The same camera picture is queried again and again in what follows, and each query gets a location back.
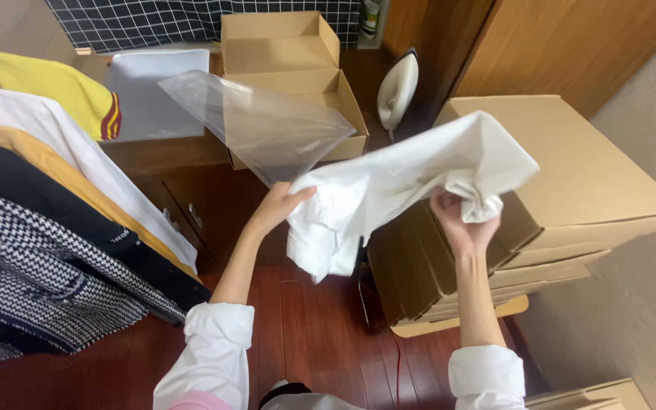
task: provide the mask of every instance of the rolled-up sleeve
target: rolled-up sleeve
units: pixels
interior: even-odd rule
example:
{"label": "rolled-up sleeve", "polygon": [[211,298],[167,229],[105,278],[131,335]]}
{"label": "rolled-up sleeve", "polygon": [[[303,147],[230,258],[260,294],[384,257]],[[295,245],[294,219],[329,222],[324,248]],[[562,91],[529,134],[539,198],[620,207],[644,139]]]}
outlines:
{"label": "rolled-up sleeve", "polygon": [[449,364],[456,410],[525,408],[523,360],[496,345],[455,350]]}
{"label": "rolled-up sleeve", "polygon": [[167,409],[187,392],[207,392],[233,410],[246,409],[254,308],[201,303],[184,325],[187,346],[154,390],[154,410]]}

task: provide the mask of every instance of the hand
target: hand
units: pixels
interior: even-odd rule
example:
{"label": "hand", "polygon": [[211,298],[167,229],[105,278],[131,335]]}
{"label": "hand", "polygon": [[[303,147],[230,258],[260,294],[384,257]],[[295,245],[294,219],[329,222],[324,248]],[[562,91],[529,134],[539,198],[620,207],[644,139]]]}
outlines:
{"label": "hand", "polygon": [[288,194],[290,182],[276,182],[260,206],[252,214],[245,230],[249,230],[261,237],[267,235],[273,228],[280,225],[298,203],[309,199],[315,193],[315,187],[305,188],[294,195]]}
{"label": "hand", "polygon": [[490,239],[500,226],[500,216],[483,223],[462,222],[462,198],[442,188],[432,192],[432,210],[445,230],[455,258],[485,255]]}

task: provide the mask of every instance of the wall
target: wall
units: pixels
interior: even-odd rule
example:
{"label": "wall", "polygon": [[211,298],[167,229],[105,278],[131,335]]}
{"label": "wall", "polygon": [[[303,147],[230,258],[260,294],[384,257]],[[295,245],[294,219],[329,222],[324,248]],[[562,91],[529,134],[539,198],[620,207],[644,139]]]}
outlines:
{"label": "wall", "polygon": [[[656,56],[591,120],[656,180]],[[656,408],[656,233],[531,296],[520,323],[554,387],[633,377]]]}

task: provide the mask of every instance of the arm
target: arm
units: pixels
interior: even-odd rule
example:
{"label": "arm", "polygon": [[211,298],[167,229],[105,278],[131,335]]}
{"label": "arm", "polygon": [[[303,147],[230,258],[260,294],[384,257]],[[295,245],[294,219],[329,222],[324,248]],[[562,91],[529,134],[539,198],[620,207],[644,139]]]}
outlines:
{"label": "arm", "polygon": [[487,281],[486,250],[500,217],[465,223],[462,198],[435,188],[432,210],[455,256],[460,310],[460,344],[449,363],[457,410],[524,408],[523,360],[506,349]]}
{"label": "arm", "polygon": [[190,408],[247,408],[249,376],[246,350],[251,346],[254,308],[246,306],[254,261],[262,239],[287,218],[315,188],[289,195],[288,182],[267,194],[237,241],[209,303],[187,314],[187,346],[154,390],[154,409],[174,404]]}

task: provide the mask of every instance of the grid pattern curtain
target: grid pattern curtain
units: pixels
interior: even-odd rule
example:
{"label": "grid pattern curtain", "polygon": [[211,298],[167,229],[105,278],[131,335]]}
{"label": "grid pattern curtain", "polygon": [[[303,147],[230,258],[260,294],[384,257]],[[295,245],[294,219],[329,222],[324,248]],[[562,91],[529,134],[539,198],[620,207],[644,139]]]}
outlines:
{"label": "grid pattern curtain", "polygon": [[356,48],[361,0],[45,0],[75,47],[96,52],[219,41],[221,15],[318,10]]}

